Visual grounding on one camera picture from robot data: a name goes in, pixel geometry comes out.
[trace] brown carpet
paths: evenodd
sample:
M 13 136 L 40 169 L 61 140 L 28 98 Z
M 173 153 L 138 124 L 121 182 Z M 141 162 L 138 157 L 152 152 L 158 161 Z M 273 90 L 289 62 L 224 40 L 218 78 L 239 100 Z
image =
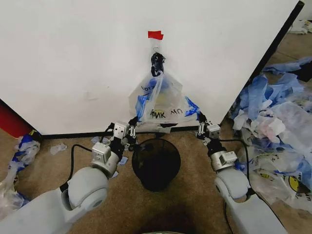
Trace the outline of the brown carpet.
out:
M 152 134 L 138 135 L 138 140 L 142 142 L 153 137 Z M 231 137 L 231 126 L 224 122 L 221 138 Z M 129 161 L 118 167 L 116 178 L 110 179 L 104 204 L 79 220 L 71 234 L 139 234 L 163 230 L 186 234 L 229 233 L 222 211 L 223 200 L 214 186 L 215 173 L 210 166 L 207 148 L 191 132 L 171 133 L 164 138 L 173 143 L 181 155 L 180 171 L 168 188 L 156 193 L 144 189 L 132 170 L 132 154 L 126 152 L 124 155 Z M 35 198 L 60 186 L 69 175 L 71 146 L 78 143 L 91 148 L 90 139 L 44 141 L 35 162 L 20 173 L 17 189 Z M 50 147 L 59 143 L 65 143 L 68 149 L 51 155 Z M 6 175 L 15 144 L 15 139 L 0 131 L 0 179 Z M 229 151 L 240 148 L 239 143 L 224 145 Z M 75 151 L 77 171 L 89 165 L 91 155 L 82 149 Z M 289 233 L 310 233 L 312 215 L 283 204 L 276 204 L 273 208 Z

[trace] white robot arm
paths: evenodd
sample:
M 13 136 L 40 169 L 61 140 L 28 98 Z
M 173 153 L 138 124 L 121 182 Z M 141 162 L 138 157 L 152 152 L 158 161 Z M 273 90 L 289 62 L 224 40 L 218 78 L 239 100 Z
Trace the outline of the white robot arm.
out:
M 226 152 L 222 146 L 220 127 L 209 125 L 205 117 L 201 118 L 197 137 L 208 147 L 208 156 L 216 172 L 215 185 L 230 207 L 240 233 L 286 234 L 273 211 L 253 192 L 246 176 L 233 168 L 237 156 Z M 110 146 L 99 142 L 93 146 L 90 167 L 80 169 L 59 188 L 36 197 L 6 217 L 0 222 L 0 233 L 67 233 L 73 223 L 106 199 L 108 179 L 114 174 L 124 147 L 136 141 L 136 123 L 137 119 L 132 119 L 129 124 L 114 124 Z M 246 201 L 235 201 L 245 195 Z
M 129 124 L 114 124 L 110 146 L 96 143 L 90 167 L 77 171 L 59 188 L 48 191 L 13 212 L 0 222 L 0 233 L 65 234 L 72 224 L 107 197 L 108 179 L 122 158 Z
M 271 208 L 253 191 L 247 177 L 234 168 L 237 156 L 234 152 L 227 152 L 222 146 L 221 141 L 226 140 L 219 140 L 220 127 L 210 125 L 202 113 L 199 115 L 199 122 L 197 138 L 202 139 L 204 145 L 208 148 L 211 166 L 216 172 L 214 183 L 226 204 L 230 207 L 239 233 L 286 234 L 284 226 Z M 245 196 L 246 200 L 244 202 L 235 201 L 235 199 Z

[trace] black cable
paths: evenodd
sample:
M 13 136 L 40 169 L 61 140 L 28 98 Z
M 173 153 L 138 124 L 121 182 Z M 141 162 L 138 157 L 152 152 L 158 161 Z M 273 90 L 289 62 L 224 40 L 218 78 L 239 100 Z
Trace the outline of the black cable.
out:
M 89 152 L 92 152 L 92 150 L 90 150 L 90 149 L 88 149 L 88 148 L 86 148 L 86 147 L 84 147 L 82 145 L 75 144 L 75 145 L 72 146 L 71 158 L 70 158 L 70 160 L 71 160 L 71 162 L 70 162 L 70 174 L 69 174 L 69 177 L 68 177 L 66 182 L 68 182 L 73 177 L 73 172 L 74 172 L 74 149 L 75 149 L 76 146 L 80 147 L 80 148 L 82 148 L 84 150 L 87 150 Z
M 226 215 L 226 202 L 225 201 L 224 201 L 224 206 L 223 207 L 224 207 L 223 212 L 224 212 L 224 217 L 225 217 L 226 224 L 228 225 L 231 234 L 233 234 L 233 230 L 232 230 L 232 228 L 230 226 L 230 223 L 229 223 L 229 220 L 228 220 L 228 216 Z
M 101 136 L 101 139 L 99 140 L 100 141 L 100 143 L 102 143 L 102 141 L 103 141 L 103 139 L 104 139 L 104 134 L 106 133 L 106 132 L 108 132 L 108 130 L 110 130 L 110 129 L 112 129 L 114 127 L 114 124 L 113 123 L 111 123 L 108 127 L 107 127 L 107 129 L 104 131 L 104 133 L 103 133 L 103 136 Z

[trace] trash can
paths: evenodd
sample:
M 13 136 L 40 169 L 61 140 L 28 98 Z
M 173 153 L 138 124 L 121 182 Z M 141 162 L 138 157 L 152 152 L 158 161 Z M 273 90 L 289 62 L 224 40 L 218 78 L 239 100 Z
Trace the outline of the trash can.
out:
M 132 168 L 142 185 L 153 192 L 165 189 L 177 175 L 181 158 L 177 148 L 167 140 L 149 139 L 136 147 Z

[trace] white board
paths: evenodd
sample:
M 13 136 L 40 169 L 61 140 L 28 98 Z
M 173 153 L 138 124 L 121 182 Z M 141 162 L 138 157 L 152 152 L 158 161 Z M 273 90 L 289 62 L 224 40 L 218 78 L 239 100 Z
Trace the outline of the white board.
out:
M 150 70 L 165 71 L 219 123 L 296 0 L 8 0 L 0 3 L 0 98 L 42 134 L 103 131 L 130 119 Z

